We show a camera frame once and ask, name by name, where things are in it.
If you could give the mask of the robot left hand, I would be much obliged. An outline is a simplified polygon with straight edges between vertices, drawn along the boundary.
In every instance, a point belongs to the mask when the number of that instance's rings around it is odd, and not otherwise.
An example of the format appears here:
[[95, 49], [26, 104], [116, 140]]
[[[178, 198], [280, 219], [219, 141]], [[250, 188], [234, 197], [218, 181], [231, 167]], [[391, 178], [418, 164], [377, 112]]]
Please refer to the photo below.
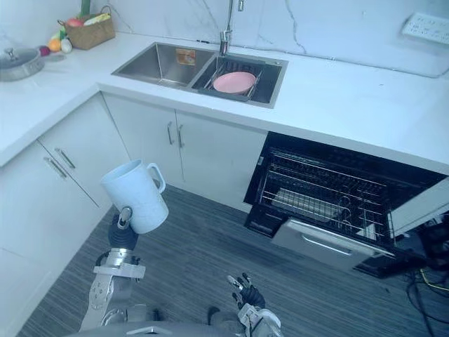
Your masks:
[[123, 207], [115, 214], [108, 229], [109, 245], [114, 249], [128, 249], [133, 251], [138, 242], [138, 234], [132, 229], [130, 223], [133, 210], [129, 206]]

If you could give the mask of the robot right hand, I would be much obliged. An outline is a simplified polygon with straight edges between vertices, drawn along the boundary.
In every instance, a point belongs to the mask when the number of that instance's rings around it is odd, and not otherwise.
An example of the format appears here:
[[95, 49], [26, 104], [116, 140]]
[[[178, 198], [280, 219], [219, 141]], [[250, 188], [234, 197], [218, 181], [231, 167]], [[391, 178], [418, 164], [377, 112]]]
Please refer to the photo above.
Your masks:
[[227, 281], [236, 289], [232, 297], [239, 309], [242, 309], [245, 304], [252, 305], [258, 310], [266, 308], [264, 296], [254, 286], [247, 273], [243, 272], [240, 277], [228, 275]]

